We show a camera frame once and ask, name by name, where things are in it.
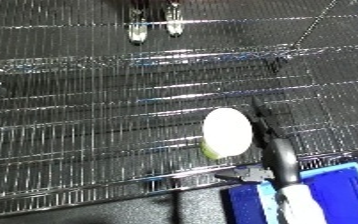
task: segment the chrome wire grid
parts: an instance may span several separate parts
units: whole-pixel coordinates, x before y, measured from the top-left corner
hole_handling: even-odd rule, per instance
[[[183,0],[179,38],[151,1],[141,46],[128,4],[0,0],[0,215],[219,184],[260,153],[205,158],[202,120],[253,95],[305,167],[358,156],[357,0]]]

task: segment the white sneaker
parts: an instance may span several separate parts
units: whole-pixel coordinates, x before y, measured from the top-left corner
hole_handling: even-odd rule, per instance
[[[147,38],[147,24],[144,13],[140,9],[131,8],[128,27],[129,40],[133,44],[143,44]]]
[[[179,3],[170,3],[165,9],[165,19],[169,35],[178,37],[182,35],[184,24]]]

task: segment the blue box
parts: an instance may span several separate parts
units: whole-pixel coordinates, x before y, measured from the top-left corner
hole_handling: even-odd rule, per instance
[[[329,224],[358,224],[358,164],[347,163],[301,173]],[[269,182],[229,190],[237,224],[278,224],[275,190]]]

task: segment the metal wire shelf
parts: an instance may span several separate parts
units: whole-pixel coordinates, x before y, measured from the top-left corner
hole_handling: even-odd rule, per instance
[[[0,215],[221,184],[259,151],[208,160],[200,124],[253,95],[304,168],[358,157],[358,1],[184,1],[176,39],[159,4],[133,46],[123,2],[0,0]]]

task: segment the yellow-green object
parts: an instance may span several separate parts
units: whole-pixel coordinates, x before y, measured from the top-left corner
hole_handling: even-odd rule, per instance
[[[252,143],[252,126],[240,111],[219,108],[204,120],[201,150],[210,159],[244,153]]]

